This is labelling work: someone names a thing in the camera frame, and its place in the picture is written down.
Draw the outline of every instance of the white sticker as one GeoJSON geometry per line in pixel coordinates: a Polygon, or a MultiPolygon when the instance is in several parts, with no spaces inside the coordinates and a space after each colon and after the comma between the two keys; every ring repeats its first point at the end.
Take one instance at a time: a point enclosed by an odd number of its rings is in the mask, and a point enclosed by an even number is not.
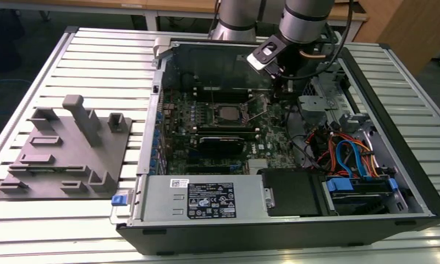
{"type": "Polygon", "coordinates": [[[190,179],[171,179],[171,188],[189,188],[190,179]]]}
{"type": "Polygon", "coordinates": [[[123,7],[142,8],[142,4],[122,4],[123,7]]]}

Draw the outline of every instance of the aluminum table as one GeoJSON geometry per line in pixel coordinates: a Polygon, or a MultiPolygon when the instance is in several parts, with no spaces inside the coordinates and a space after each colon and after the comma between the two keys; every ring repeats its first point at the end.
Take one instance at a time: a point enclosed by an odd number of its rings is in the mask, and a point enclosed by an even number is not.
{"type": "MultiPolygon", "coordinates": [[[[123,112],[135,120],[119,188],[135,186],[155,73],[152,45],[159,36],[207,37],[88,28],[64,33],[0,135],[0,181],[34,129],[27,121],[34,108],[56,107],[59,115],[70,115],[62,108],[63,98],[80,94],[84,107],[95,108],[98,116],[123,112]]],[[[440,193],[440,110],[391,50],[378,44],[347,47],[440,193]]],[[[351,93],[363,110],[355,90],[351,93]]],[[[128,215],[128,207],[112,207],[108,200],[0,201],[0,263],[440,263],[440,225],[361,247],[143,256],[115,230],[128,215]]]]}

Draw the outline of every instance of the blue cable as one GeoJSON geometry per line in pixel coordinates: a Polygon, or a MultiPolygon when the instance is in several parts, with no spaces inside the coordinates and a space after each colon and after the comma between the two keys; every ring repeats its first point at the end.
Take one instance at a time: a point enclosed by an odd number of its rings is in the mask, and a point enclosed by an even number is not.
{"type": "Polygon", "coordinates": [[[0,80],[0,83],[4,83],[4,82],[24,82],[24,83],[32,84],[31,81],[23,80],[23,79],[3,79],[3,80],[0,80]]]}
{"type": "Polygon", "coordinates": [[[345,165],[342,159],[341,159],[341,147],[345,143],[349,143],[351,144],[353,146],[353,149],[354,149],[354,153],[355,153],[355,160],[357,160],[357,163],[358,163],[358,170],[359,170],[359,174],[362,177],[367,177],[367,171],[366,171],[366,168],[365,166],[362,165],[362,160],[361,160],[361,152],[359,152],[359,148],[358,148],[358,145],[350,141],[350,140],[343,140],[339,142],[338,144],[338,147],[337,147],[337,159],[338,159],[338,162],[339,162],[339,165],[345,168],[345,170],[349,172],[350,174],[350,178],[353,177],[353,170],[345,165]]]}

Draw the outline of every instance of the power supply label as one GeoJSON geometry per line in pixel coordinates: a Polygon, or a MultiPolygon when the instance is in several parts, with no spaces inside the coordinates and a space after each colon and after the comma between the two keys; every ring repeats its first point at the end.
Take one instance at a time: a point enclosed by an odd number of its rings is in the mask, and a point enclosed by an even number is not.
{"type": "Polygon", "coordinates": [[[234,183],[189,184],[190,219],[235,218],[234,183]]]}

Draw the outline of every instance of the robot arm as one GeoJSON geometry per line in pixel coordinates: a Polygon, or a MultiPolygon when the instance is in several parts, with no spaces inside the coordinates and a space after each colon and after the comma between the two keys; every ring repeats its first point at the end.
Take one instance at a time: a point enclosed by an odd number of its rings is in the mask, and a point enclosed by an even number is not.
{"type": "Polygon", "coordinates": [[[247,60],[258,72],[266,71],[274,79],[303,79],[290,76],[298,74],[311,59],[326,57],[311,54],[334,3],[335,0],[222,0],[219,25],[213,38],[255,41],[257,21],[266,20],[269,10],[279,10],[278,6],[282,5],[281,31],[255,49],[247,60]]]}

